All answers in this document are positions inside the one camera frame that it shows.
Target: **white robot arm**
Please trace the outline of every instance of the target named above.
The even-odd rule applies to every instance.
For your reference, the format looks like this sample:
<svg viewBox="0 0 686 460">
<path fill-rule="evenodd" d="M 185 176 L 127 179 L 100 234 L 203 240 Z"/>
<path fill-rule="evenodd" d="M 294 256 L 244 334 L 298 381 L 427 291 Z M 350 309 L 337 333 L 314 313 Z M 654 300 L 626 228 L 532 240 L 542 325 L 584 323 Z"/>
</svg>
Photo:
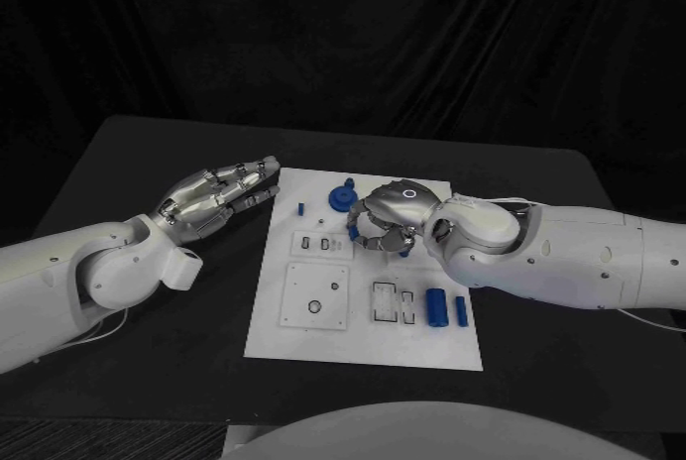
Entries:
<svg viewBox="0 0 686 460">
<path fill-rule="evenodd" d="M 247 192 L 275 173 L 274 157 L 183 179 L 150 215 L 0 249 L 0 374 L 140 303 L 160 282 L 186 290 L 203 262 L 183 244 L 278 192 Z"/>
<path fill-rule="evenodd" d="M 510 212 L 456 194 L 440 201 L 404 179 L 373 190 L 349 213 L 350 236 L 366 249 L 408 252 L 415 236 L 448 276 L 574 308 L 686 309 L 686 226 L 588 207 L 532 203 Z M 388 230 L 368 239 L 358 217 Z"/>
</svg>

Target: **blue object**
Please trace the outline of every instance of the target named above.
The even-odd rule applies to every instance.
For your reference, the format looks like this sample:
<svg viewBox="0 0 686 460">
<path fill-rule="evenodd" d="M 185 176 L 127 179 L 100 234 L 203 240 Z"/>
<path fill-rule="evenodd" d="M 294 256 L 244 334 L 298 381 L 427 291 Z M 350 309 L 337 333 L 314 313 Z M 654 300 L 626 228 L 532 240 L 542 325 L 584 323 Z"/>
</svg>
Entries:
<svg viewBox="0 0 686 460">
<path fill-rule="evenodd" d="M 358 202 L 358 192 L 355 191 L 355 180 L 346 179 L 346 183 L 333 188 L 329 193 L 329 205 L 337 212 L 347 212 Z"/>
<path fill-rule="evenodd" d="M 355 242 L 355 239 L 360 236 L 360 231 L 358 230 L 358 226 L 353 225 L 347 229 L 347 235 L 350 236 L 350 242 Z"/>
<path fill-rule="evenodd" d="M 457 296 L 454 298 L 454 304 L 457 306 L 457 324 L 464 328 L 466 326 L 469 326 L 467 306 L 464 304 L 464 296 Z"/>
<path fill-rule="evenodd" d="M 430 288 L 427 290 L 427 318 L 428 326 L 444 328 L 447 326 L 445 290 Z"/>
</svg>

